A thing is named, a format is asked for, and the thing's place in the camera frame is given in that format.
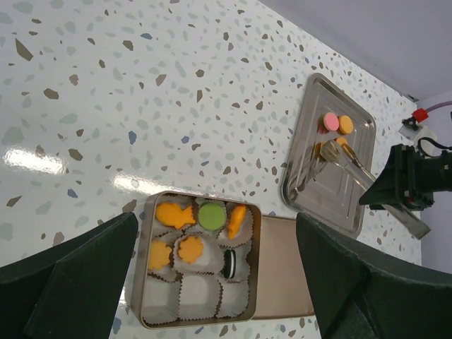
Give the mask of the orange fish cookie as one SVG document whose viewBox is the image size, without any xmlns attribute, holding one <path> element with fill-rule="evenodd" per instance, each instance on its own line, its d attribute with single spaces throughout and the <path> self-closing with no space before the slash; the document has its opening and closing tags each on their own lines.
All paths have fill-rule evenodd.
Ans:
<svg viewBox="0 0 452 339">
<path fill-rule="evenodd" d="M 228 239 L 234 239 L 241 230 L 242 223 L 246 216 L 246 206 L 239 204 L 232 209 L 230 222 L 227 226 Z"/>
</svg>

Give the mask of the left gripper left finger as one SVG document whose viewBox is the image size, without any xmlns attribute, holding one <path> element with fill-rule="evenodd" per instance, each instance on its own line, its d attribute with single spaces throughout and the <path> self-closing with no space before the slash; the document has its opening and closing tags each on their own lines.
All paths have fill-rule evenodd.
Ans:
<svg viewBox="0 0 452 339">
<path fill-rule="evenodd" d="M 1 267 L 1 337 L 108 338 L 137 233 L 122 213 Z"/>
</svg>

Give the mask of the orange animal cookie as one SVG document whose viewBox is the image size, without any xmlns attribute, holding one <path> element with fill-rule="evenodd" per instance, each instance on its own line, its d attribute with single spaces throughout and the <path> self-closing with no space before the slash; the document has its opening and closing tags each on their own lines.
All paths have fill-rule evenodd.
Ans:
<svg viewBox="0 0 452 339">
<path fill-rule="evenodd" d="M 182 208 L 177 203 L 164 202 L 157 206 L 155 218 L 164 226 L 173 227 L 180 230 L 185 225 L 194 224 L 192 206 Z"/>
</svg>

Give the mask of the black sandwich cookie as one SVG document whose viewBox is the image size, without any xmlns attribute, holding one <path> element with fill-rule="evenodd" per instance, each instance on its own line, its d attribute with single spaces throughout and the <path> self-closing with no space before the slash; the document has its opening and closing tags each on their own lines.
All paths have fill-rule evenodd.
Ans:
<svg viewBox="0 0 452 339">
<path fill-rule="evenodd" d="M 227 249 L 223 255 L 224 266 L 222 274 L 226 279 L 233 279 L 237 272 L 237 255 L 234 249 Z"/>
</svg>

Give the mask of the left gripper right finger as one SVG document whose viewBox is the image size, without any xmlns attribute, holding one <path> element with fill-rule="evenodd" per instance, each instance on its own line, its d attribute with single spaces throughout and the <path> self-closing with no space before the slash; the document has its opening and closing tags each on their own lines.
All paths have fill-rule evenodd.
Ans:
<svg viewBox="0 0 452 339">
<path fill-rule="evenodd" d="M 322 338 L 450 338 L 451 274 L 385 254 L 298 213 Z"/>
</svg>

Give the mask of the gold tin lid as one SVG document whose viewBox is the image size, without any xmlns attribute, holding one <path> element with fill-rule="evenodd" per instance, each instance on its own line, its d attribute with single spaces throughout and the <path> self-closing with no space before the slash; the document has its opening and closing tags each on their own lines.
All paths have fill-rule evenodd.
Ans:
<svg viewBox="0 0 452 339">
<path fill-rule="evenodd" d="M 264 215 L 254 320 L 313 316 L 296 237 L 296 220 Z"/>
</svg>

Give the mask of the pink round cookie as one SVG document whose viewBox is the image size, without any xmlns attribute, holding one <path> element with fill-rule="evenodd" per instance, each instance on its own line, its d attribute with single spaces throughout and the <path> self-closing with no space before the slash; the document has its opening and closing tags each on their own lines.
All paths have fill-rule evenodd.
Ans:
<svg viewBox="0 0 452 339">
<path fill-rule="evenodd" d="M 340 123 L 338 117 L 332 112 L 327 112 L 323 114 L 319 119 L 318 132 L 319 133 L 336 132 L 339 126 Z"/>
</svg>

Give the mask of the orange flower cookie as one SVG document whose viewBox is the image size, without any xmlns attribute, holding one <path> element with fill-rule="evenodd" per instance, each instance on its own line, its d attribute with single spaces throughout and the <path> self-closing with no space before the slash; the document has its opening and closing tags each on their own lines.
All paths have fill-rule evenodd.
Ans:
<svg viewBox="0 0 452 339">
<path fill-rule="evenodd" d="M 162 270 L 170 264 L 172 248 L 162 240 L 153 240 L 150 244 L 148 270 Z"/>
</svg>

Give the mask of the green round cookie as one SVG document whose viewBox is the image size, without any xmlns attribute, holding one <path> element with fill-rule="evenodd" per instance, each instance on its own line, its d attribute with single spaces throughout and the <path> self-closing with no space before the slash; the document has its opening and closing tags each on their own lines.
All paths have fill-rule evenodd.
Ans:
<svg viewBox="0 0 452 339">
<path fill-rule="evenodd" d="M 216 231 L 223 227 L 227 213 L 223 205 L 204 203 L 198 209 L 198 223 L 208 231 Z"/>
</svg>

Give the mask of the metal tongs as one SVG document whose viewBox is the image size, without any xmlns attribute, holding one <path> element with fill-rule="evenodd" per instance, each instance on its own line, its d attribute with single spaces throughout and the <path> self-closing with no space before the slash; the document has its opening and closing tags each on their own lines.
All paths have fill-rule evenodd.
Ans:
<svg viewBox="0 0 452 339">
<path fill-rule="evenodd" d="M 327 162 L 331 162 L 345 170 L 365 191 L 368 191 L 376 181 L 376 178 L 359 161 L 356 153 L 349 145 L 340 146 L 334 140 L 326 141 L 321 148 L 321 156 Z M 431 231 L 425 222 L 421 221 L 405 206 L 400 204 L 395 204 L 394 206 L 382 204 L 382 207 L 416 239 L 423 238 Z"/>
</svg>

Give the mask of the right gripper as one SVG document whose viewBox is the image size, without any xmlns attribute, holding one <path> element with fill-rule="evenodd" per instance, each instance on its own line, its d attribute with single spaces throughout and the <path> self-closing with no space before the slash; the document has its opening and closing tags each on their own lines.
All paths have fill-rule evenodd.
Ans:
<svg viewBox="0 0 452 339">
<path fill-rule="evenodd" d="M 451 152 L 425 157 L 411 146 L 391 147 L 386 165 L 359 204 L 371 209 L 383 205 L 421 211 L 434 204 L 436 192 L 451 191 Z"/>
</svg>

